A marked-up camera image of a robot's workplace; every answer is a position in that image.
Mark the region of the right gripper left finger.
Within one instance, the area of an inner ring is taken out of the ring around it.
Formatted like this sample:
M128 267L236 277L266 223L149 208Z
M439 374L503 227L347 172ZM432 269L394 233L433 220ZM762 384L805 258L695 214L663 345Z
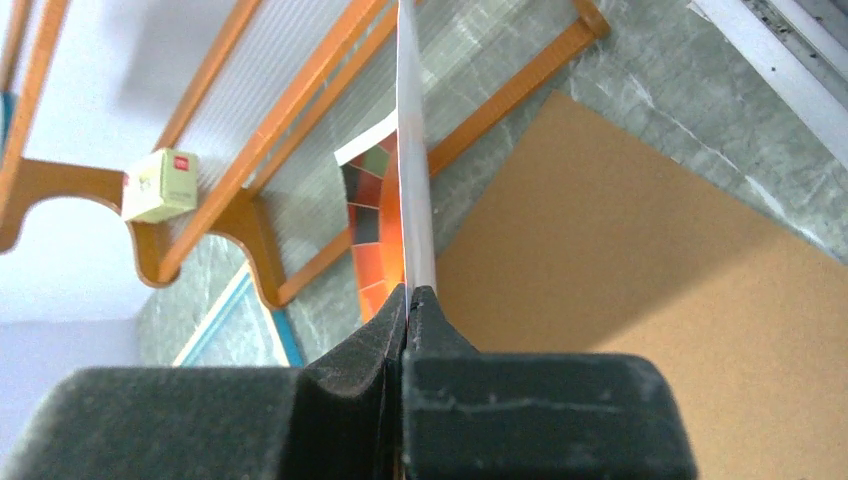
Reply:
M399 479L408 292L302 368L90 368L52 389L5 479Z

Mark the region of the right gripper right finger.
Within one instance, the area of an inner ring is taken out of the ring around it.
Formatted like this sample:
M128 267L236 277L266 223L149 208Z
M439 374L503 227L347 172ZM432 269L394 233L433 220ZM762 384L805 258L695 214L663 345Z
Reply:
M410 479L694 479L667 380L630 354L483 353L411 296L402 361Z

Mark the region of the brown cardboard backing board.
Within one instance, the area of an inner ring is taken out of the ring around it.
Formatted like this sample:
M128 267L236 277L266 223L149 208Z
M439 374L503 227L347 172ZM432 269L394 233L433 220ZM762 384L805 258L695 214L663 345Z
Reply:
M480 350L653 362L704 479L847 475L846 266L564 94L437 276Z

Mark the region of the hot air balloon photo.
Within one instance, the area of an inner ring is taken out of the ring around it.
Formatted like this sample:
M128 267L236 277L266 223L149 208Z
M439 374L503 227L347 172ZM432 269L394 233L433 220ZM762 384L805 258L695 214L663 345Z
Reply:
M416 8L397 13L395 108L338 149L344 179L351 255L363 321L392 290L406 300L436 283L424 95Z

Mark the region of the blue wooden picture frame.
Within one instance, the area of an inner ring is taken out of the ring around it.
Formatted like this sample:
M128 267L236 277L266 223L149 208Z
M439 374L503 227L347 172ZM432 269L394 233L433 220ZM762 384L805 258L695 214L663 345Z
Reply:
M250 265L244 264L172 365L303 367L305 358L286 312L260 301Z

